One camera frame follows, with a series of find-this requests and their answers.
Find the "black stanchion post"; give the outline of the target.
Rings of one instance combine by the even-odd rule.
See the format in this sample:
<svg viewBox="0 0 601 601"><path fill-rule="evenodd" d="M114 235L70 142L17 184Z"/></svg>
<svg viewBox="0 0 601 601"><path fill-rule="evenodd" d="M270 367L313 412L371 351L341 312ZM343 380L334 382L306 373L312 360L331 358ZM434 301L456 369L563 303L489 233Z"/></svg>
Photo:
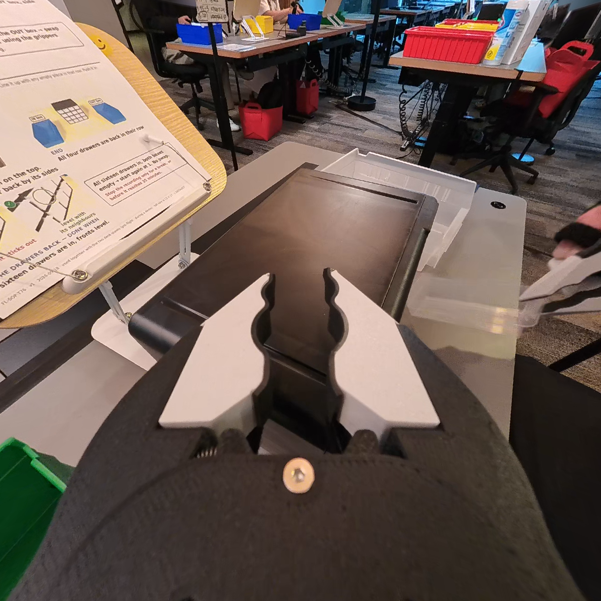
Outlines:
<svg viewBox="0 0 601 601"><path fill-rule="evenodd" d="M347 99L348 108L358 112L370 112L374 110L376 106L376 100L372 97L368 97L366 92L369 83L369 74L372 63L374 43L376 40L377 29L379 24L380 8L381 1L375 1L375 8L373 10L373 20L370 34L365 36L365 40L368 40L368 45L364 64L364 76L362 81L361 94L355 94Z"/></svg>
<svg viewBox="0 0 601 601"><path fill-rule="evenodd" d="M215 72L215 77L216 77L217 91L218 91L218 98L219 98L218 101L215 102L216 115L217 115L218 124L219 124L219 131L220 131L220 135L221 135L222 146L223 146L223 148L226 148L230 151L234 171L237 171L239 166L238 166L238 162L237 162L236 147L234 145L232 131L229 126L229 112L227 110L227 101L226 101L225 94L223 91L223 85L222 85L222 79L221 79L221 62L220 62L220 57L219 57L219 53L218 53L218 49L217 49L217 44L215 43L215 39L214 39L213 25L214 24L212 24L212 23L208 24L208 26L210 27L209 31L210 31L211 39L212 39L211 46L212 46L212 53L213 53L213 60L214 60L214 72Z"/></svg>

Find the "text instruction sheet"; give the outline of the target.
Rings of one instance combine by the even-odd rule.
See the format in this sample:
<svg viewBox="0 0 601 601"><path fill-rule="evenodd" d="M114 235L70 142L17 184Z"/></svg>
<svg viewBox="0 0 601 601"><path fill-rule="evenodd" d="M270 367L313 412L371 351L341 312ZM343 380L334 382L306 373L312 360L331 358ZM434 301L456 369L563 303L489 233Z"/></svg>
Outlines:
<svg viewBox="0 0 601 601"><path fill-rule="evenodd" d="M197 162L62 11L1 1L1 215L51 174L82 183L133 159L144 132Z"/></svg>

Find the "yellow and red tray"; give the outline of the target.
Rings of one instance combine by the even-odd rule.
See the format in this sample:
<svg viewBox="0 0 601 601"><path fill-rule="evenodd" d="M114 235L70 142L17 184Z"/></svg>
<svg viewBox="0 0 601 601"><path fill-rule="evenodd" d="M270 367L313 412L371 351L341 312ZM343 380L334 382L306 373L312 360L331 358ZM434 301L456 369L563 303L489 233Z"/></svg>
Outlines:
<svg viewBox="0 0 601 601"><path fill-rule="evenodd" d="M434 27L454 29L456 31L482 31L494 33L500 25L499 20L468 20L468 19L445 19Z"/></svg>

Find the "person's right hand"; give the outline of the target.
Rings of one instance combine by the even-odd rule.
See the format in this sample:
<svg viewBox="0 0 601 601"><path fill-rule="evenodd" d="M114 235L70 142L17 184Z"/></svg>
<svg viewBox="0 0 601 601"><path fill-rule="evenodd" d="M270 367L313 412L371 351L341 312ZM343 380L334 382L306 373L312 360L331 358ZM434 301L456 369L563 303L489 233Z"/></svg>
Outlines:
<svg viewBox="0 0 601 601"><path fill-rule="evenodd" d="M597 202L594 206L590 207L586 212L584 212L580 217L578 217L575 221L580 220L588 220L588 219L598 219L600 218L600 202ZM562 260L569 258L571 256L557 256L557 246L552 252L552 258L557 260Z"/></svg>

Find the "white carton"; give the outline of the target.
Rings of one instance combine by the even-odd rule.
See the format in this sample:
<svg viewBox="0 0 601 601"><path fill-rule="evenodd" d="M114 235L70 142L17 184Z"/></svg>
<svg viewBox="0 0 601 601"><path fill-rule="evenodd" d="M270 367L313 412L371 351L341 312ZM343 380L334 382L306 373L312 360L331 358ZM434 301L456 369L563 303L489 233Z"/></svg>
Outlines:
<svg viewBox="0 0 601 601"><path fill-rule="evenodd" d="M552 1L529 1L503 57L504 64L521 61L535 38Z"/></svg>

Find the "person's black clothing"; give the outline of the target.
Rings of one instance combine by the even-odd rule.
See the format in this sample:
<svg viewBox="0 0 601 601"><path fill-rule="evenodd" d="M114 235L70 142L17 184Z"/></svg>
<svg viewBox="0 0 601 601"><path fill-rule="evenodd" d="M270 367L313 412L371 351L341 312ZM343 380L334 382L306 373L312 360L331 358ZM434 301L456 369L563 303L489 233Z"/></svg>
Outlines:
<svg viewBox="0 0 601 601"><path fill-rule="evenodd" d="M516 355L509 441L574 581L600 600L600 393Z"/></svg>

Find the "handwritten sign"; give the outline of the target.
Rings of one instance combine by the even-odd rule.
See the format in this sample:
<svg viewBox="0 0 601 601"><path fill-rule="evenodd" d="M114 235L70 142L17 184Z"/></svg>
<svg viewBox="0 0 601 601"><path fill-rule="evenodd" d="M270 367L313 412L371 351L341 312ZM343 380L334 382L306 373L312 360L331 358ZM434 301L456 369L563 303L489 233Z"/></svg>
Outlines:
<svg viewBox="0 0 601 601"><path fill-rule="evenodd" d="M196 20L201 24L215 24L229 22L228 1L207 0L195 1L197 9Z"/></svg>

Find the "red tote bag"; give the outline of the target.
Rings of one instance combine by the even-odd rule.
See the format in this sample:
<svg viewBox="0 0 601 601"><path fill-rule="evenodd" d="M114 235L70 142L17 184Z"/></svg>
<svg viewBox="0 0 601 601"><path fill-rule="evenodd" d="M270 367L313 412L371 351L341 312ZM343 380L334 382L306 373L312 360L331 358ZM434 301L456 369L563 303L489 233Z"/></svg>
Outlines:
<svg viewBox="0 0 601 601"><path fill-rule="evenodd" d="M296 111L302 116L313 116L319 109L319 80L296 81Z"/></svg>
<svg viewBox="0 0 601 601"><path fill-rule="evenodd" d="M249 101L240 104L238 112L245 139L269 141L282 129L283 105L263 108Z"/></svg>
<svg viewBox="0 0 601 601"><path fill-rule="evenodd" d="M570 41L560 49L545 50L546 75L542 84L557 92L546 95L538 106L543 118L549 118L575 86L596 68L600 61L591 59L594 45L585 41Z"/></svg>

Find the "large clear plastic drawer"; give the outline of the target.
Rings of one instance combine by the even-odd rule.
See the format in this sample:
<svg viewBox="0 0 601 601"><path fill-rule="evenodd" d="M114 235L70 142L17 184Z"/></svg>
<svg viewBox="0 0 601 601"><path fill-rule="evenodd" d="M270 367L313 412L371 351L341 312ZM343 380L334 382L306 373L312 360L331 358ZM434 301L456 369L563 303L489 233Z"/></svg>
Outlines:
<svg viewBox="0 0 601 601"><path fill-rule="evenodd" d="M475 195L476 183L435 169L356 148L322 168L328 174L423 193L438 202L432 229L417 270L436 267L462 228Z"/></svg>

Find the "wooden top desk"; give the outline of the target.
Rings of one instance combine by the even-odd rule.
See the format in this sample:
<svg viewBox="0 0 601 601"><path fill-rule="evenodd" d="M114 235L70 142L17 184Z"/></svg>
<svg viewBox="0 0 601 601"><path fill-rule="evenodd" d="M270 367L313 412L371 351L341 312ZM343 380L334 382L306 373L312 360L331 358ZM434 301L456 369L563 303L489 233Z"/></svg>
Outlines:
<svg viewBox="0 0 601 601"><path fill-rule="evenodd" d="M243 44L242 50L227 50L224 44L217 44L221 65L231 64L233 66L241 65L249 67L251 71L257 72L269 67L282 67L282 74L279 76L283 96L283 119L294 123L303 123L305 117L296 111L296 87L295 72L293 66L299 64L307 57L307 51L311 48L329 51L329 62L327 71L323 76L323 85L336 97L349 97L357 94L355 86L362 84L364 76L364 64L367 54L368 40L365 36L370 34L373 15L361 19L347 19L343 27L325 28L320 31L307 33L299 38L287 39L280 37L277 32L268 34L266 40L260 43ZM388 41L385 42L385 58L390 56L392 39L394 35L394 17L383 16L383 25L378 24L378 31L390 31ZM349 46L355 47L355 38L353 33L364 32L364 46L362 51L362 61L357 74L357 81L350 87L342 86L339 83L342 72L342 50ZM214 111L216 113L215 102L218 101L217 83L214 72L214 60L212 46L194 46L183 43L167 43L167 47L181 51L183 54L192 58L196 63L203 64L208 71L210 86L213 96ZM223 148L222 143L213 139L207 141L216 147ZM236 146L236 153L251 155L252 151L242 146Z"/></svg>
<svg viewBox="0 0 601 601"><path fill-rule="evenodd" d="M390 57L395 67L413 71L427 81L446 84L438 111L430 127L418 164L429 168L435 155L453 154L451 145L478 89L493 84L536 84L546 75L545 49L541 43L529 47L523 58L510 65L487 66L405 57L398 52Z"/></svg>

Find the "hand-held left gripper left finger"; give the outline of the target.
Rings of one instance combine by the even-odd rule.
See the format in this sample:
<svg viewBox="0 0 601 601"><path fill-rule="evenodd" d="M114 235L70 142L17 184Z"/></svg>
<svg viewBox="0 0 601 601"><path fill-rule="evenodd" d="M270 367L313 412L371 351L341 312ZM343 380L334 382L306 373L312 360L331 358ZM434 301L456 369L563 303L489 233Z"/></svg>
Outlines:
<svg viewBox="0 0 601 601"><path fill-rule="evenodd" d="M275 275L263 274L202 326L159 418L164 429L252 431L269 380Z"/></svg>

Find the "black office chair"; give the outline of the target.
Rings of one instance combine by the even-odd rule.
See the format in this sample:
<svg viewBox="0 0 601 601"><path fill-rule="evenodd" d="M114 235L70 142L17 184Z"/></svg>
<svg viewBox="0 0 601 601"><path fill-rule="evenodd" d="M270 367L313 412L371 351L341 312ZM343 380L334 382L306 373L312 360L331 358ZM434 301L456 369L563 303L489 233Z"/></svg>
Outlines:
<svg viewBox="0 0 601 601"><path fill-rule="evenodd" d="M183 113L188 114L191 108L195 111L195 121L199 130L204 129L200 122L201 107L213 109L210 103L201 101L198 94L202 92L201 81L208 75L207 68L194 62L193 65L180 65L167 62L162 55L162 49L168 48L167 43L175 41L177 35L177 19L179 16L164 14L159 1L131 1L129 12L133 21L146 35L146 41L154 71L161 78L169 78L183 88L191 87L192 99L180 106Z"/></svg>
<svg viewBox="0 0 601 601"><path fill-rule="evenodd" d="M548 116L543 116L542 104L544 100L561 95L557 86L543 82L532 86L512 85L508 97L494 101L483 111L485 116L493 120L485 136L485 149L457 153L450 160L450 165L456 165L462 160L480 159L478 163L462 171L460 177L466 177L485 167L489 167L490 172L500 168L512 194L519 190L513 168L529 174L528 184L534 184L538 171L523 162L523 156L533 142L553 147L557 133L571 123L599 74L600 62L595 62L594 67L585 71Z"/></svg>

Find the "wipes canister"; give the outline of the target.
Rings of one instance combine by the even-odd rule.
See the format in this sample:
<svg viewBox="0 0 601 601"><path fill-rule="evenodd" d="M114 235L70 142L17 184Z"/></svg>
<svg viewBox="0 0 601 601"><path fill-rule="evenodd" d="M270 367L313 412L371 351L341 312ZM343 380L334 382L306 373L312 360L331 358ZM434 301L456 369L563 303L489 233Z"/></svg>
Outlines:
<svg viewBox="0 0 601 601"><path fill-rule="evenodd" d="M497 66L508 64L510 46L516 31L526 11L529 1L508 1L501 15L497 30L493 34L491 45L487 49L482 64L486 66Z"/></svg>

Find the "small clear plastic drawer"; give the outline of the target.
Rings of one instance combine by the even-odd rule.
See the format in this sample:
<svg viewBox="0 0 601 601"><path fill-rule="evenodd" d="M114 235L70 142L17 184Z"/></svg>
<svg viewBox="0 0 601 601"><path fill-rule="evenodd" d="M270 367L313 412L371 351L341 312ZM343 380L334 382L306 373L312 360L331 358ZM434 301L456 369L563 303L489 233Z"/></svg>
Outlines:
<svg viewBox="0 0 601 601"><path fill-rule="evenodd" d="M489 334L520 334L540 321L542 302L521 302L521 285L493 279L452 279L420 273L406 308L412 317Z"/></svg>

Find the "red plastic bin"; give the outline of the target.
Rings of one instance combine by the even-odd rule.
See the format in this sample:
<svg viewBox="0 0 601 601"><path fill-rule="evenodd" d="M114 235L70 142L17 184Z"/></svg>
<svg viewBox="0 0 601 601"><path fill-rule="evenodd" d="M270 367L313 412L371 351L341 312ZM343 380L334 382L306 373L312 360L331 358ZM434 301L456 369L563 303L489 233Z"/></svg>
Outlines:
<svg viewBox="0 0 601 601"><path fill-rule="evenodd" d="M492 31L417 26L405 32L404 58L479 64L493 39Z"/></svg>

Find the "black drawer cabinet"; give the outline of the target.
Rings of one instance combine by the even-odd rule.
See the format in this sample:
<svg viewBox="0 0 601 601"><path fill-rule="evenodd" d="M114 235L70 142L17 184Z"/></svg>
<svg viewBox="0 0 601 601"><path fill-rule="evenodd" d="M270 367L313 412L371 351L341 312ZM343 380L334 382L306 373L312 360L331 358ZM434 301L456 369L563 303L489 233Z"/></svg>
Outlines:
<svg viewBox="0 0 601 601"><path fill-rule="evenodd" d="M335 342L323 271L339 271L399 321L438 208L431 193L305 163L194 242L199 258L132 315L129 333L159 359L258 277L274 274L265 343L270 418L339 453L350 435L335 425L326 387Z"/></svg>

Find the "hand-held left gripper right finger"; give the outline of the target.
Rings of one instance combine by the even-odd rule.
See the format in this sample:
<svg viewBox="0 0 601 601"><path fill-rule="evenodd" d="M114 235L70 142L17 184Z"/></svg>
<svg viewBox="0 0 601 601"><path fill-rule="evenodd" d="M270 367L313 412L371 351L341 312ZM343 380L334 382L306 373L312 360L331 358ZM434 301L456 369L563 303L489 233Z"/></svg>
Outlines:
<svg viewBox="0 0 601 601"><path fill-rule="evenodd" d="M400 325L339 271L326 268L323 278L334 339L327 384L337 422L350 435L436 429L440 418Z"/></svg>

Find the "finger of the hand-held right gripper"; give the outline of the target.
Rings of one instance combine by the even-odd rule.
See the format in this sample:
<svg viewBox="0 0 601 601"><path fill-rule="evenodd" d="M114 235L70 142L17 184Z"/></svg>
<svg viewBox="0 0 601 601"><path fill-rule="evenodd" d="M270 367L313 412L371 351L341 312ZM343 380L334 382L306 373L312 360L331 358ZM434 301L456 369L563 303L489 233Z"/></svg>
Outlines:
<svg viewBox="0 0 601 601"><path fill-rule="evenodd" d="M560 298L543 303L539 314L581 314L600 312L600 284L574 284L558 289Z"/></svg>
<svg viewBox="0 0 601 601"><path fill-rule="evenodd" d="M551 297L562 289L576 291L594 289L600 285L600 252L586 257L580 254L551 262L548 272L521 293L519 301L529 302Z"/></svg>

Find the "white stand base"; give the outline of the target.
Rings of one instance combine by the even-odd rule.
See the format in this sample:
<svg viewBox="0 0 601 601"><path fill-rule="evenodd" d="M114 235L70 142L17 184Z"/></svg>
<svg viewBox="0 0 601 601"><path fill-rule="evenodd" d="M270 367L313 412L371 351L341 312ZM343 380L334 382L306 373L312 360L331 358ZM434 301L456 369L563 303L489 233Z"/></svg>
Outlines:
<svg viewBox="0 0 601 601"><path fill-rule="evenodd" d="M112 284L107 281L99 290L109 305L110 311L103 314L91 328L93 339L116 352L143 370L149 370L156 358L148 352L129 332L129 320L146 302L169 284L198 258L191 251L192 222L189 218L178 228L178 255L167 261L146 281L124 297L124 306L116 297Z"/></svg>

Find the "clear acrylic sign holder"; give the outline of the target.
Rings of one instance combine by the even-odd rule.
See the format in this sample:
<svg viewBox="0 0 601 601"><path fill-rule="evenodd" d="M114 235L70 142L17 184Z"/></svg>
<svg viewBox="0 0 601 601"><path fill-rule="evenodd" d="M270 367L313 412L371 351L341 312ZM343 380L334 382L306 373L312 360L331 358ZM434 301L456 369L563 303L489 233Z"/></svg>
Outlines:
<svg viewBox="0 0 601 601"><path fill-rule="evenodd" d="M78 183L44 177L1 215L1 318L60 284L98 288L212 192L211 175L170 141L144 132L133 159Z"/></svg>

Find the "black table leg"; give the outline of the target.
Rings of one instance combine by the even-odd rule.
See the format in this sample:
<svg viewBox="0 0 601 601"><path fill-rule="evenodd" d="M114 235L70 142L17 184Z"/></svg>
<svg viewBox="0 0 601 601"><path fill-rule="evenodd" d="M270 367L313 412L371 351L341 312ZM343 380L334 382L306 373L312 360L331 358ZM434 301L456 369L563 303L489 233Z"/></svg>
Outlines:
<svg viewBox="0 0 601 601"><path fill-rule="evenodd" d="M600 354L600 338L553 362L549 369L564 372Z"/></svg>

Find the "green plastic bin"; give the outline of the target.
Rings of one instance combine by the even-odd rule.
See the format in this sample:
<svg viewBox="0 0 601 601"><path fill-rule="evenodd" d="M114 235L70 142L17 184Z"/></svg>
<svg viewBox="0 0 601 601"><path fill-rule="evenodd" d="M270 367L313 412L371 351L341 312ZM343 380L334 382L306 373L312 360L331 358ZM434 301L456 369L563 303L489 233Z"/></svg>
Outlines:
<svg viewBox="0 0 601 601"><path fill-rule="evenodd" d="M1 600L31 564L70 474L69 466L16 438L1 444Z"/></svg>

